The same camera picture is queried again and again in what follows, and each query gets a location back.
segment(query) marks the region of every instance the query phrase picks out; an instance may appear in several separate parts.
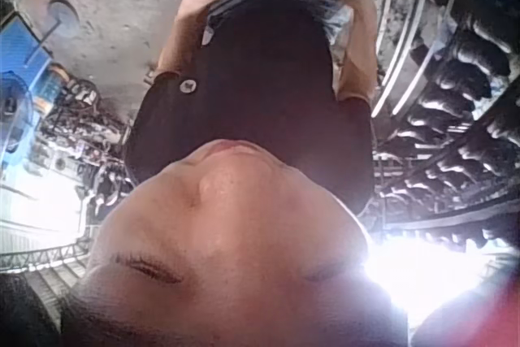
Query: closed eye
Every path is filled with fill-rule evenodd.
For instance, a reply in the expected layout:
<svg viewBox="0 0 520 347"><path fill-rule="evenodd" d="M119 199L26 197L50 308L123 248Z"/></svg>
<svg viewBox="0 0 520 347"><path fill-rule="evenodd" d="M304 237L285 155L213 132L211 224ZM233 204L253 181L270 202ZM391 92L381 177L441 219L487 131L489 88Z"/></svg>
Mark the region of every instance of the closed eye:
<svg viewBox="0 0 520 347"><path fill-rule="evenodd" d="M168 266L141 254L116 254L111 261L132 268L152 280L165 284L179 284L182 282L182 278L173 273Z"/></svg>

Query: bright light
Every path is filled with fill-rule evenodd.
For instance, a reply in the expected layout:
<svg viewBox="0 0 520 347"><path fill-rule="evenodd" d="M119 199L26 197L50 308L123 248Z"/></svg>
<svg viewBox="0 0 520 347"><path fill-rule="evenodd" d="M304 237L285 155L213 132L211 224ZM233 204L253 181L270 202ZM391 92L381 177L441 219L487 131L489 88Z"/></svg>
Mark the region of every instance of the bright light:
<svg viewBox="0 0 520 347"><path fill-rule="evenodd" d="M373 249L366 271L408 312L409 325L417 327L436 308L476 287L487 262L481 254L394 238Z"/></svg>

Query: man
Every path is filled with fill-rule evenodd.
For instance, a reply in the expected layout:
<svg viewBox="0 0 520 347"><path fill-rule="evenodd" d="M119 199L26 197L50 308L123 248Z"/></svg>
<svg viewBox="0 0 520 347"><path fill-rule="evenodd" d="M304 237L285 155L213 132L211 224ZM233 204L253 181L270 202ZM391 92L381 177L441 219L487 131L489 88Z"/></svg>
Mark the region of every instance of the man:
<svg viewBox="0 0 520 347"><path fill-rule="evenodd" d="M63 304L64 343L406 345L349 210L371 191L372 1L344 0L336 95L304 3L244 2L201 48L217 1L182 0L128 145L141 184Z"/></svg>

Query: black shirt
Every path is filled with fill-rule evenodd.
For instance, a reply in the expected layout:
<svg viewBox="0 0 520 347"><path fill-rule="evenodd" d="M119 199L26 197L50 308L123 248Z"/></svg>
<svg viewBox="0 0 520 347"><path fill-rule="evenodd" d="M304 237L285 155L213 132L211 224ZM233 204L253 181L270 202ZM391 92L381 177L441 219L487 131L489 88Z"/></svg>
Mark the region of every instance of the black shirt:
<svg viewBox="0 0 520 347"><path fill-rule="evenodd" d="M197 83L193 93L180 83ZM300 3L249 0L215 30L188 75L160 75L128 140L140 183L214 139L252 141L333 192L354 213L373 190L370 107L332 90L322 25Z"/></svg>

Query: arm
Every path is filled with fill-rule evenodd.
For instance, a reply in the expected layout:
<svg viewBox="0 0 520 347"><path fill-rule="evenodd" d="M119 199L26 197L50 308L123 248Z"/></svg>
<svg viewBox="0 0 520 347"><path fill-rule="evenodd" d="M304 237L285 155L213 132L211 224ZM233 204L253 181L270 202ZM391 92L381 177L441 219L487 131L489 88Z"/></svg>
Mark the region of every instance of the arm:
<svg viewBox="0 0 520 347"><path fill-rule="evenodd" d="M370 104L377 85L377 10L372 0L344 2L353 9L353 23L336 98L361 98Z"/></svg>
<svg viewBox="0 0 520 347"><path fill-rule="evenodd" d="M164 72L185 73L201 47L202 34L211 3L216 0L182 0L162 49L156 75Z"/></svg>

